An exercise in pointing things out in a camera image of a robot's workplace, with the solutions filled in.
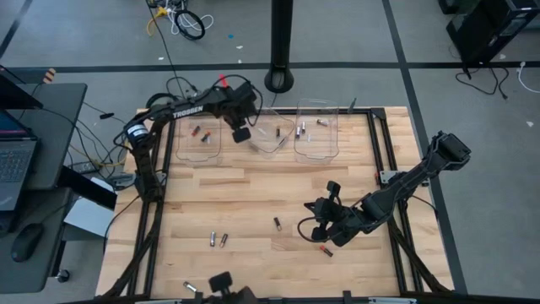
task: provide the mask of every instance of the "wooden tabletop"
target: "wooden tabletop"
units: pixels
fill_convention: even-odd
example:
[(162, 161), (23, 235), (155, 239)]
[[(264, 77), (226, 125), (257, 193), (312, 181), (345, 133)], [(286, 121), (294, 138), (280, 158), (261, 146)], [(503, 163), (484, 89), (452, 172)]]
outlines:
[[(399, 170), (409, 170), (420, 157), (408, 109), (387, 107), (386, 115)], [(388, 170), (380, 124), (376, 126)], [(234, 144), (230, 130), (224, 126), (220, 165), (197, 168), (183, 165), (176, 158), (177, 130), (152, 297), (193, 298), (182, 285), (186, 280), (208, 296), (208, 279), (224, 271), (232, 274), (231, 290), (249, 285), (257, 297), (342, 296), (343, 290), (351, 290), (353, 296), (398, 295), (386, 225), (369, 235), (358, 234), (341, 248), (328, 242), (332, 258), (319, 249), (319, 244), (300, 238), (296, 230), (300, 220), (312, 216), (303, 203), (327, 197), (329, 180), (341, 184), (343, 204), (352, 204), (378, 189), (366, 116), (340, 116), (338, 130), (339, 155), (330, 165), (314, 166), (294, 160), (294, 135), (275, 158), (267, 160), (248, 143)], [(165, 136), (166, 132), (158, 168), (164, 157)], [(134, 168), (133, 159), (128, 157), (125, 171)], [(115, 213), (136, 195), (134, 188), (121, 192)], [(420, 187), (415, 195), (430, 201), (428, 188)], [(96, 294), (107, 291), (132, 258), (140, 210), (141, 202), (137, 201), (111, 227)], [(408, 215), (418, 255), (443, 285), (452, 288), (433, 210), (411, 198)], [(276, 229), (274, 217), (279, 218), (281, 231)], [(311, 234), (312, 227), (305, 223), (306, 235)], [(211, 231), (218, 236), (216, 247), (209, 245)], [(224, 233), (229, 239), (221, 248), (219, 241)], [(408, 288), (412, 289), (403, 252), (402, 258)], [(138, 292), (142, 291), (145, 264), (143, 261)]]

